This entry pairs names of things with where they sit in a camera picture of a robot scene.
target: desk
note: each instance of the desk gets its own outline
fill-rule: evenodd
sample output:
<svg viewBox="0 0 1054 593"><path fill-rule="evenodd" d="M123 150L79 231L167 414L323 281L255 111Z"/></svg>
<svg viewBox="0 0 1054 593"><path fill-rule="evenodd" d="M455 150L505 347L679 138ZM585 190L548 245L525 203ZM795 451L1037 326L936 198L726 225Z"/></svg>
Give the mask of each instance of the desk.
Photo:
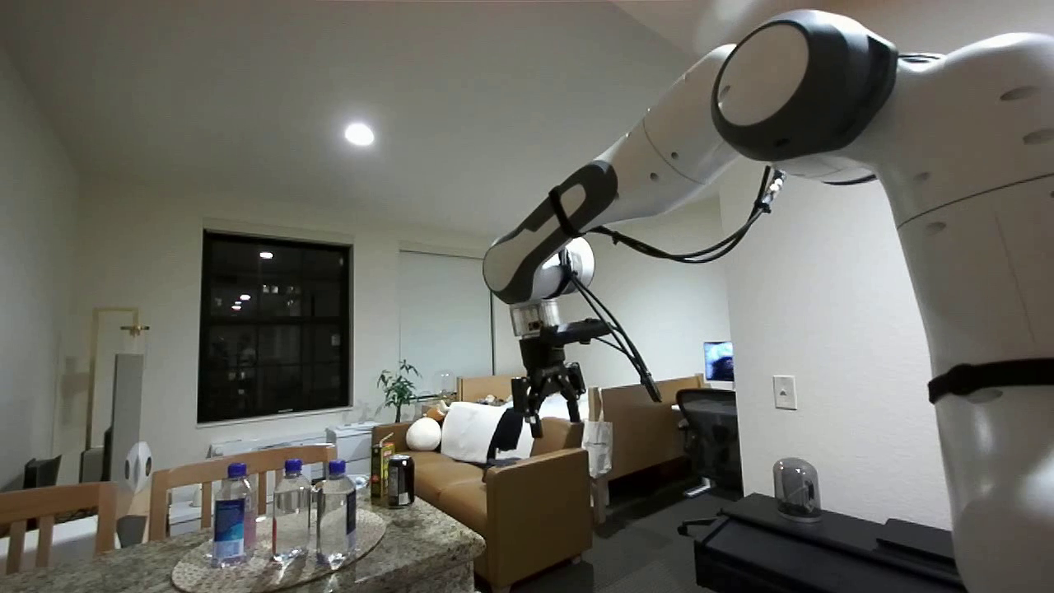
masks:
<svg viewBox="0 0 1054 593"><path fill-rule="evenodd" d="M846 513L789 517L741 497L696 539L696 584L711 590L961 593L953 535Z"/></svg>
<svg viewBox="0 0 1054 593"><path fill-rule="evenodd" d="M476 529L435 512L422 497L411 506L376 506L376 513L388 522L382 545L354 566L330 572L326 580L303 584L299 590L476 590L476 557L486 551L486 539ZM77 566L32 569L4 580L4 590L176 593L176 562L203 539L209 535L197 529L173 539L117 551Z"/></svg>

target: granite countertop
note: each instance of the granite countertop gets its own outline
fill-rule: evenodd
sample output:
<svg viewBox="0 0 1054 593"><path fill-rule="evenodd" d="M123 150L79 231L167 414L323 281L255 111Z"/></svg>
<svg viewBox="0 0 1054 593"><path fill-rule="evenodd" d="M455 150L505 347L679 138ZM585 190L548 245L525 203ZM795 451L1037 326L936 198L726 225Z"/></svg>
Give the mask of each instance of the granite countertop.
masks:
<svg viewBox="0 0 1054 593"><path fill-rule="evenodd" d="M476 557L486 552L486 539L435 512L428 502L411 506L371 506L388 522L386 538L354 566L335 569L323 580L311 580L298 590L472 590ZM52 569L29 569L4 580L4 590L136 590L136 593L176 593L173 569L209 535L173 538L95 557L88 562L71 562Z"/></svg>

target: wall outlet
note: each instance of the wall outlet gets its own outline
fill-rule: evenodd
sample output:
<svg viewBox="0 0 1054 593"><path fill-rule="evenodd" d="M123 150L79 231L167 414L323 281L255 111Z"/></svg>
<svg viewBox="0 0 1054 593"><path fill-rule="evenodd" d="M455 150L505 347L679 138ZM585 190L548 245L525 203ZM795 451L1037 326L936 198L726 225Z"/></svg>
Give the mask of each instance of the wall outlet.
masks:
<svg viewBox="0 0 1054 593"><path fill-rule="evenodd" d="M779 409L796 413L795 376L789 376L789 371L772 376L772 394L775 394L775 405L779 405Z"/></svg>

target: water bottle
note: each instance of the water bottle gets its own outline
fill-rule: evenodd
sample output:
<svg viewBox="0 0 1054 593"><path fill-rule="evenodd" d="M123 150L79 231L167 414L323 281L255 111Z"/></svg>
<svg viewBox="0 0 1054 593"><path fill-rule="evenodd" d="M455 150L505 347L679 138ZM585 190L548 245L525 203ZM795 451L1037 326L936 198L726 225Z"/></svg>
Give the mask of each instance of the water bottle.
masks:
<svg viewBox="0 0 1054 593"><path fill-rule="evenodd" d="M248 475L248 466L232 462L226 481L221 483L218 503L214 503L214 562L235 566L244 562L257 548L257 502L255 502L255 481Z"/></svg>
<svg viewBox="0 0 1054 593"><path fill-rule="evenodd" d="M338 569L356 561L356 483L350 481L344 458L326 466L318 503L318 551L332 569Z"/></svg>
<svg viewBox="0 0 1054 593"><path fill-rule="evenodd" d="M292 562L307 552L307 481L303 462L290 458L274 483L274 561Z"/></svg>

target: floor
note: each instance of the floor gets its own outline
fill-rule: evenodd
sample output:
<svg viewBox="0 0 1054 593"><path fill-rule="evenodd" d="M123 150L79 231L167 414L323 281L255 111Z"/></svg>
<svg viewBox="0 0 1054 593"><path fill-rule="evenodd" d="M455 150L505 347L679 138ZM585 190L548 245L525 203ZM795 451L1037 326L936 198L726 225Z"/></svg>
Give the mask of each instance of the floor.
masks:
<svg viewBox="0 0 1054 593"><path fill-rule="evenodd" d="M736 494L686 497L686 486L638 492L628 483L624 494L613 486L613 513L596 526L593 551L580 562L516 584L514 593L701 593L692 529L683 538L679 526L714 517Z"/></svg>

